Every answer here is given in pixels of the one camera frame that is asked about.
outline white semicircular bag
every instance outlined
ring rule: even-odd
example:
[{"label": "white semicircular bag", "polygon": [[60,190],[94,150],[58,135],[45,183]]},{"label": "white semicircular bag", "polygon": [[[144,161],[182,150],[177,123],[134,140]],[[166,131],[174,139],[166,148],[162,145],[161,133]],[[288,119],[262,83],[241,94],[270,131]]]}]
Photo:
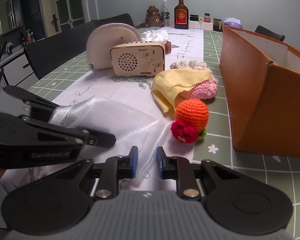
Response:
[{"label": "white semicircular bag", "polygon": [[87,41],[87,62],[94,69],[111,68],[110,50],[117,45],[141,41],[138,31],[123,23],[110,23],[96,28]]}]

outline red cylindrical object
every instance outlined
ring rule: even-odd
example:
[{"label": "red cylindrical object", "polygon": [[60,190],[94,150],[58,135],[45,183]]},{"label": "red cylindrical object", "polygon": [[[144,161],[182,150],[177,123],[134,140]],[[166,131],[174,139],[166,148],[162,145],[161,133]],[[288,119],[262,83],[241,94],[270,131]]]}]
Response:
[{"label": "red cylindrical object", "polygon": [[164,45],[166,47],[166,54],[171,53],[171,42],[167,41],[167,43]]}]

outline white door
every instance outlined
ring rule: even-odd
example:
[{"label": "white door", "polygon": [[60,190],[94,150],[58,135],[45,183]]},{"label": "white door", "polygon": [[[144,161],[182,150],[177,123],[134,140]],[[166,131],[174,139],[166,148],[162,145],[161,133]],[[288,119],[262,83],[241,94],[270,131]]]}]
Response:
[{"label": "white door", "polygon": [[41,0],[41,5],[48,37],[85,22],[82,0]]}]

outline red bottle label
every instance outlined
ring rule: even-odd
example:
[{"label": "red bottle label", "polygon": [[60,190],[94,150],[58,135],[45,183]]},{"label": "red bottle label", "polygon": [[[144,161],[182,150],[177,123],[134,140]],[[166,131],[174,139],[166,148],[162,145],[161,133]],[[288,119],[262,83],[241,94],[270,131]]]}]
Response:
[{"label": "red bottle label", "polygon": [[187,11],[186,10],[176,10],[176,23],[177,24],[187,24]]}]

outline orange crochet ball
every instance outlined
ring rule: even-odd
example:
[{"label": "orange crochet ball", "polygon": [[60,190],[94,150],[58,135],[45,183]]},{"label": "orange crochet ball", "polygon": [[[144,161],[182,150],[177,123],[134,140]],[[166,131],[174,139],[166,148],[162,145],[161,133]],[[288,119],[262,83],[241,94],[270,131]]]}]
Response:
[{"label": "orange crochet ball", "polygon": [[187,122],[197,131],[202,131],[208,123],[208,107],[199,99],[188,99],[177,106],[175,118]]}]

